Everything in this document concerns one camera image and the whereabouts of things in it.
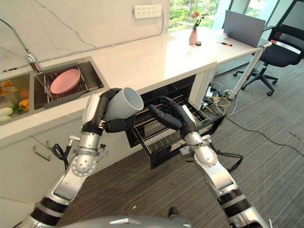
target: sink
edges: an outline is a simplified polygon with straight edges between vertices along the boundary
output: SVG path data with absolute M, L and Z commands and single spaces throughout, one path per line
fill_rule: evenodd
M 77 86 L 64 94 L 55 95 L 50 92 L 50 86 L 57 76 L 69 69 L 78 69 L 81 78 Z M 60 105 L 80 97 L 109 89 L 108 84 L 98 70 L 91 57 L 84 57 L 72 61 L 43 68 L 43 73 L 27 72 L 1 80 L 9 85 L 7 93 L 0 96 L 0 108 L 18 107 L 18 103 L 29 98 L 29 111 L 15 111 L 12 119 L 1 122 L 0 125 L 10 123 L 17 119 L 44 111 L 45 109 Z
M 77 86 L 63 94 L 53 94 L 50 86 L 61 73 L 77 69 L 80 72 L 80 81 Z M 91 57 L 76 59 L 43 69 L 43 74 L 37 74 L 34 78 L 34 110 L 51 108 L 88 94 L 95 90 L 108 89 L 108 86 L 98 71 Z
M 19 108 L 20 101 L 29 98 L 30 73 L 1 80 L 0 108 L 11 107 L 14 112 L 10 115 L 15 119 L 28 112 Z

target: wire rack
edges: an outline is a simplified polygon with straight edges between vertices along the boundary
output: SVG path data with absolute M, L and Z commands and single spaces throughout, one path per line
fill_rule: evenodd
M 195 109 L 189 102 L 186 102 L 184 95 L 180 95 L 173 100 L 179 105 L 186 105 L 188 107 L 195 119 L 198 130 L 211 120 L 204 113 Z M 162 110 L 162 104 L 156 105 L 156 107 Z M 136 115 L 133 132 L 137 135 L 137 138 L 140 137 L 139 141 L 149 154 L 181 139 L 179 131 L 170 129 L 159 123 L 151 116 L 148 108 L 145 108 Z
M 70 96 L 72 94 L 78 93 L 78 92 L 82 92 L 82 91 L 88 91 L 88 86 L 84 80 L 83 74 L 81 72 L 81 70 L 79 69 L 78 66 L 76 67 L 72 67 L 71 69 L 77 69 L 80 72 L 80 80 L 78 82 L 78 84 L 70 91 L 66 92 L 66 93 L 61 93 L 61 94 L 54 94 L 51 92 L 51 84 L 53 83 L 53 81 L 62 73 L 62 72 L 50 72 L 50 73 L 46 73 L 43 75 L 43 79 L 44 79 L 44 92 L 47 95 L 47 103 L 53 102 L 55 100 L 59 100 L 61 98 Z

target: cup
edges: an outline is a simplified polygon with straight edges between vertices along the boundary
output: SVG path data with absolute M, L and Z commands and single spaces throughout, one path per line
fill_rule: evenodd
M 143 100 L 135 90 L 126 87 L 119 91 L 109 102 L 105 120 L 127 119 L 143 109 Z

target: marble backsplash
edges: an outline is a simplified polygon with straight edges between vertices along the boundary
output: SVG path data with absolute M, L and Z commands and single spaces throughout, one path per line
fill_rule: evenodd
M 161 4 L 158 18 L 135 19 L 134 5 Z M 0 0 L 0 15 L 42 62 L 168 31 L 169 0 Z M 0 21 L 0 71 L 25 66 L 26 52 Z

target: laptop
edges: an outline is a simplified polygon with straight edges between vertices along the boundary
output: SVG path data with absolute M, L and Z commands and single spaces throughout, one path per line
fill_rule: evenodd
M 254 48 L 268 43 L 262 39 L 265 21 L 227 10 L 224 22 L 224 33 Z

